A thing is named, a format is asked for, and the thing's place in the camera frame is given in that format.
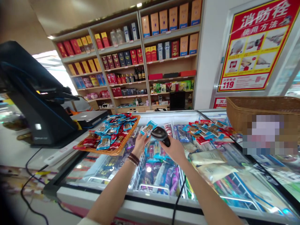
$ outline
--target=woven basket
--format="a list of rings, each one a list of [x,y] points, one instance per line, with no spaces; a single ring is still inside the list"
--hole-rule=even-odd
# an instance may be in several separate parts
[[[74,148],[77,150],[80,150],[80,151],[93,152],[93,153],[97,153],[97,154],[104,154],[104,155],[110,155],[110,156],[118,156],[120,154],[120,152],[122,151],[122,149],[125,147],[125,144],[127,143],[128,139],[132,136],[135,128],[138,125],[138,121],[141,118],[141,116],[139,116],[139,115],[134,115],[132,117],[137,118],[137,120],[135,121],[134,125],[132,126],[132,128],[129,131],[129,133],[127,134],[127,136],[121,142],[121,145],[118,148],[116,148],[116,150],[113,150],[113,151],[99,150],[99,151],[97,151],[95,148],[82,148],[84,140],[82,140],[77,146],[74,146]]]
[[[239,133],[248,115],[295,115],[300,144],[300,99],[295,97],[227,97],[226,112],[231,126]]]

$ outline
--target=barcode scanner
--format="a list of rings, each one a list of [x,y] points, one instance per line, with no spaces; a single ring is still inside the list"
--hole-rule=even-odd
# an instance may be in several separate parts
[[[162,141],[167,147],[170,147],[171,142],[169,136],[163,128],[155,127],[151,132],[151,136],[158,141]]]

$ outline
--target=red poster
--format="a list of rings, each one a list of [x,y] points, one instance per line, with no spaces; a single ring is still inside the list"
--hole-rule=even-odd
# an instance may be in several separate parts
[[[265,89],[299,6],[275,0],[234,15],[218,92]]]
[[[226,108],[227,101],[226,98],[215,98],[215,103],[213,108]]]

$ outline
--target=white wall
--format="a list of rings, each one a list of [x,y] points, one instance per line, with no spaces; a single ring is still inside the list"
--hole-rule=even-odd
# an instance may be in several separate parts
[[[230,9],[250,0],[205,0],[195,109],[208,109],[223,50],[223,35]]]

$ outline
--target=shelving unit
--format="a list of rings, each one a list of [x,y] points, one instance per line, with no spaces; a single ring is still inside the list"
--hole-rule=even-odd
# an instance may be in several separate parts
[[[100,103],[109,103],[112,102],[114,105],[114,108],[109,108],[109,110],[112,111],[112,113],[121,113],[125,112],[126,110],[132,111],[132,110],[139,110],[140,112],[144,112],[144,110],[154,110],[156,108],[170,108],[169,105],[151,105],[152,100],[157,101],[157,98],[159,95],[162,95],[163,98],[167,97],[167,95],[170,94],[170,92],[165,93],[151,93],[151,87],[153,87],[153,83],[160,83],[160,82],[180,82],[180,81],[186,81],[186,80],[193,80],[194,81],[194,89],[196,85],[196,77],[197,76],[188,76],[188,77],[173,77],[173,78],[163,78],[163,79],[157,79],[157,80],[149,80],[150,74],[156,74],[156,73],[174,73],[174,72],[181,72],[186,70],[197,70],[198,68],[198,57],[199,57],[199,46],[200,46],[200,37],[201,37],[201,28],[202,24],[197,24],[194,26],[190,26],[190,14],[188,16],[188,26],[186,28],[179,29],[179,19],[178,19],[178,29],[174,31],[167,31],[164,34],[158,34],[155,36],[150,37],[143,37],[143,28],[141,23],[141,18],[146,15],[150,15],[152,13],[158,13],[165,9],[170,9],[172,7],[177,6],[178,7],[178,18],[179,18],[179,6],[185,3],[189,3],[189,10],[191,10],[191,2],[192,0],[170,0],[167,2],[163,2],[136,12],[129,13],[127,15],[117,17],[108,21],[100,22],[99,24],[89,26],[84,29],[80,29],[59,37],[55,37],[52,41],[54,43],[54,46],[56,47],[56,50],[59,54],[59,56],[62,59],[62,63],[65,66],[67,72],[69,73],[69,76],[76,87],[76,90],[78,94],[82,96],[86,96],[90,93],[99,93],[102,90],[107,90],[110,94],[109,98],[97,98],[97,99],[91,99],[88,100],[89,104],[95,109],[95,110],[104,110],[99,109],[98,104]],[[101,34],[102,32],[106,32],[107,38],[110,39],[110,32],[117,28],[123,29],[125,25],[130,25],[131,23],[136,22],[137,28],[139,32],[140,39],[138,40],[131,40],[127,43],[110,46],[110,47],[104,47],[101,49],[98,49],[97,42],[95,39],[95,34]],[[165,41],[176,41],[180,40],[181,37],[191,35],[191,34],[199,34],[199,40],[198,40],[198,47],[197,52],[195,54],[188,54],[186,56],[178,56],[176,58],[170,58],[170,59],[163,59],[163,60],[157,60],[152,62],[146,62],[146,52],[145,48],[154,46],[158,43],[165,42]],[[81,38],[83,36],[90,35],[92,39],[92,45],[94,47],[94,50],[88,53],[82,53],[77,54],[70,57],[62,57],[58,47],[57,43],[61,43],[67,40],[71,39],[77,39]],[[105,69],[102,58],[103,56],[116,54],[119,52],[129,51],[132,49],[142,49],[142,56],[143,56],[143,63],[139,63],[137,65],[130,65],[130,66],[124,66],[119,68],[112,68],[112,69]],[[85,74],[77,74],[72,75],[68,65],[71,63],[77,63],[81,61],[87,61],[89,59],[95,59],[97,58],[100,63],[100,69],[98,68],[96,72],[90,72]],[[107,74],[131,74],[134,73],[135,68],[144,68],[146,80],[144,81],[136,81],[136,82],[130,82],[130,83],[122,83],[122,84],[109,84]],[[78,89],[77,85],[75,83],[76,78],[84,78],[91,75],[97,75],[97,74],[103,74],[104,79],[106,82],[106,86],[100,86],[100,87],[90,87],[90,88],[82,88]],[[136,88],[137,90],[147,90],[147,94],[142,95],[131,95],[131,96],[120,96],[120,97],[114,97],[113,96],[113,88]],[[189,96],[189,94],[192,94],[194,97],[194,91],[190,90],[186,92],[186,99]],[[132,106],[132,107],[118,107],[119,105],[125,105],[125,104],[132,104],[135,98],[141,98],[142,102],[145,103],[146,99],[149,100],[149,106]]]

